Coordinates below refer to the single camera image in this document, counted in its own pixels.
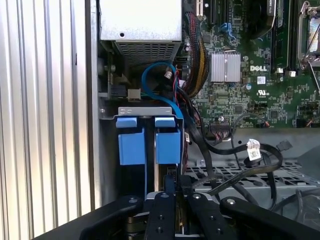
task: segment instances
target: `cpu socket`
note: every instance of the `cpu socket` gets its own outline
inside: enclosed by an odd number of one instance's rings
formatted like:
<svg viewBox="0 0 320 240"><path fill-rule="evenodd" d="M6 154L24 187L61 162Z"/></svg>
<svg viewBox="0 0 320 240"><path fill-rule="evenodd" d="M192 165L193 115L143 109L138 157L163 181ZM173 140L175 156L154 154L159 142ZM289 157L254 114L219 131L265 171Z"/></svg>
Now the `cpu socket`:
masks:
<svg viewBox="0 0 320 240"><path fill-rule="evenodd" d="M320 82L315 75L315 68L320 68L320 6L305 1L298 21L298 62L302 70L310 70L320 94Z"/></svg>

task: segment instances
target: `ribbed metal side panel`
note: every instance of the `ribbed metal side panel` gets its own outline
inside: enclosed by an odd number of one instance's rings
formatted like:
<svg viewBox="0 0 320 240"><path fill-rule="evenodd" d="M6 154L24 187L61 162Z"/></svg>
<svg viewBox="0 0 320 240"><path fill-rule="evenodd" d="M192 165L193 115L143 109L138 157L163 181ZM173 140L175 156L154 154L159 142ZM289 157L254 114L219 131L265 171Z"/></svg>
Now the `ribbed metal side panel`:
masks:
<svg viewBox="0 0 320 240"><path fill-rule="evenodd" d="M0 239L91 210L85 0L0 0Z"/></svg>
<svg viewBox="0 0 320 240"><path fill-rule="evenodd" d="M130 66L146 65L156 61L172 61L180 42L115 42Z"/></svg>

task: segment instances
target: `blue drive bracket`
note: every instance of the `blue drive bracket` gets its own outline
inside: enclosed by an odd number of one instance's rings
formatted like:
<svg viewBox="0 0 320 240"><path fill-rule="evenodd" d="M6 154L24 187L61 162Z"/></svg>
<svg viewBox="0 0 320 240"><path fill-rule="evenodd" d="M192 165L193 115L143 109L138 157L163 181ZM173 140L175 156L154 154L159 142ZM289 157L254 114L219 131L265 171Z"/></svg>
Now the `blue drive bracket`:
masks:
<svg viewBox="0 0 320 240"><path fill-rule="evenodd" d="M155 134L155 160L157 164L179 164L181 159L181 132L174 117L156 117L156 128L174 128L174 132Z"/></svg>
<svg viewBox="0 0 320 240"><path fill-rule="evenodd" d="M116 128L136 128L136 117L119 117ZM120 165L139 165L146 162L145 129L137 133L118 135Z"/></svg>

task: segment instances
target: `silver heatsink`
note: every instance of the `silver heatsink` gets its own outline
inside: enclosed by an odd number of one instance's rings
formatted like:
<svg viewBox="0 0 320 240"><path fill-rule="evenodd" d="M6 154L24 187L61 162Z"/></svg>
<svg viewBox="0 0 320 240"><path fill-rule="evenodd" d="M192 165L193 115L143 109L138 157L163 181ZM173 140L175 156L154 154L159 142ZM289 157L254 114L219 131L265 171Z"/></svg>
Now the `silver heatsink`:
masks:
<svg viewBox="0 0 320 240"><path fill-rule="evenodd" d="M241 55L235 52L211 54L211 79L213 83L238 83L241 80Z"/></svg>
<svg viewBox="0 0 320 240"><path fill-rule="evenodd" d="M100 11L100 40L114 41L130 66L176 56L182 42L181 0L103 0Z"/></svg>

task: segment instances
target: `yellow wire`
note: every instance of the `yellow wire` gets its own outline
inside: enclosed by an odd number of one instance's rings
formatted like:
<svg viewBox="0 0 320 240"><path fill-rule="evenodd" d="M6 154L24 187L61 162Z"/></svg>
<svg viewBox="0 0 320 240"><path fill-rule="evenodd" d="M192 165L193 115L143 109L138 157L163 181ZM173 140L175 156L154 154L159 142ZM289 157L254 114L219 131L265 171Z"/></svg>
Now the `yellow wire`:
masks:
<svg viewBox="0 0 320 240"><path fill-rule="evenodd" d="M201 87L201 79L203 77L203 73L205 70L205 49L203 48L203 45L200 44L200 65L199 65L199 72L196 79L196 85L194 91L191 93L191 96L195 96L197 92L199 92Z"/></svg>

